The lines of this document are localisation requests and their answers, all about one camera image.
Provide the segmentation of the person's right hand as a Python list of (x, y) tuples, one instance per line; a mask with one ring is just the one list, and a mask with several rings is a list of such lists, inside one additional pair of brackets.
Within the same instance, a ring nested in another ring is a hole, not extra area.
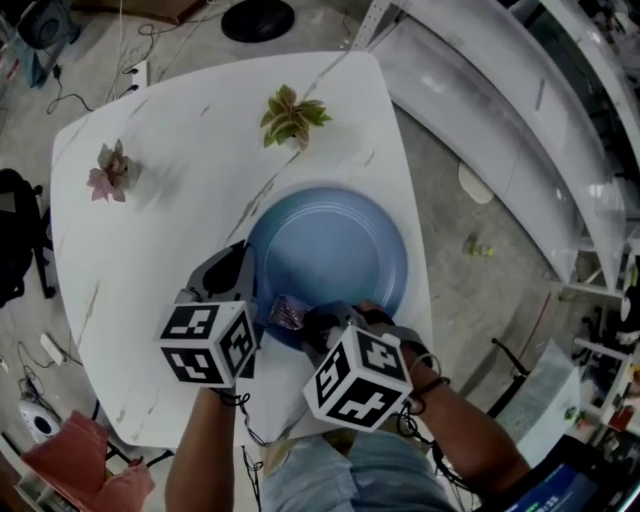
[(363, 300), (355, 306), (356, 311), (364, 318), (366, 323), (373, 325), (389, 325), (394, 326), (395, 323), (386, 311), (378, 304)]

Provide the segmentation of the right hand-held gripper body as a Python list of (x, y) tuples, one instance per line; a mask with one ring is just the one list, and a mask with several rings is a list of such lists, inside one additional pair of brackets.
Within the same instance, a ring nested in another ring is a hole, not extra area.
[(305, 351), (315, 372), (303, 389), (313, 416), (365, 432), (400, 410), (412, 392), (402, 347), (428, 353), (417, 333), (400, 326), (348, 322), (331, 326), (327, 353)]

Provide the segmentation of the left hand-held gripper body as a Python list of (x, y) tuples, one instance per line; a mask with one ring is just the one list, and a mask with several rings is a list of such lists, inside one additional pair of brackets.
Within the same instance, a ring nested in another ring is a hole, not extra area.
[(159, 314), (159, 349), (176, 379), (233, 388), (253, 376), (257, 306), (250, 299), (173, 303)]

